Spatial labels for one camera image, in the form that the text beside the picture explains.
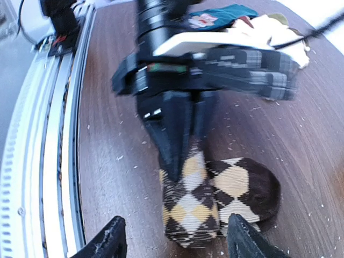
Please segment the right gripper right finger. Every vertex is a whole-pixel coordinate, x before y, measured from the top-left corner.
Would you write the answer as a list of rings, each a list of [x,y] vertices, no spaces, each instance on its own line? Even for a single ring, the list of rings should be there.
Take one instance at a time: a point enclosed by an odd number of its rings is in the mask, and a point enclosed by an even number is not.
[[[232,213],[228,218],[229,257],[290,257],[270,244],[244,217]]]

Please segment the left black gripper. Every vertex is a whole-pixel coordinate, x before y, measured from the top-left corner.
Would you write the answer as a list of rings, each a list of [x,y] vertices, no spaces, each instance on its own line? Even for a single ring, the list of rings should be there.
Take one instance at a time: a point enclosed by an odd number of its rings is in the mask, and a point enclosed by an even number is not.
[[[118,95],[136,95],[137,112],[158,148],[161,168],[177,182],[192,133],[206,138],[217,90],[289,101],[297,64],[282,52],[253,47],[237,35],[205,32],[187,22],[191,1],[138,1],[139,49],[112,77]]]

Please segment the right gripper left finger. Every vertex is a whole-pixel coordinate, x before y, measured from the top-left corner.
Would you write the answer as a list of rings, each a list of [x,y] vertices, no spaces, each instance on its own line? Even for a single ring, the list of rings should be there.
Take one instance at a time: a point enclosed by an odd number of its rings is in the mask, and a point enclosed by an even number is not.
[[[98,233],[72,257],[122,257],[127,256],[126,221],[114,216]]]

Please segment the brown argyle sock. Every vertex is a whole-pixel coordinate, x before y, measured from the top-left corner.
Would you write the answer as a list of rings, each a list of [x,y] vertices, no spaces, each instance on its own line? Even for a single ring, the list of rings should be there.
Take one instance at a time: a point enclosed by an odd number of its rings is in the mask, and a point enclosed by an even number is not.
[[[277,215],[281,184],[265,165],[249,158],[206,160],[193,141],[177,182],[161,165],[164,235],[184,248],[203,248],[224,237],[231,214],[241,215],[262,231]]]

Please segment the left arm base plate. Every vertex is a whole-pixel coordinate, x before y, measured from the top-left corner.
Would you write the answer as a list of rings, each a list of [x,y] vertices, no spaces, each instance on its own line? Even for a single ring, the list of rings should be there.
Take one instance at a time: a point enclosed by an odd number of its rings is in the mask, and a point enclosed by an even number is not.
[[[40,1],[44,16],[51,19],[55,32],[33,45],[34,51],[41,51],[50,45],[48,56],[60,56],[76,50],[82,29],[82,22],[75,17],[77,1]]]

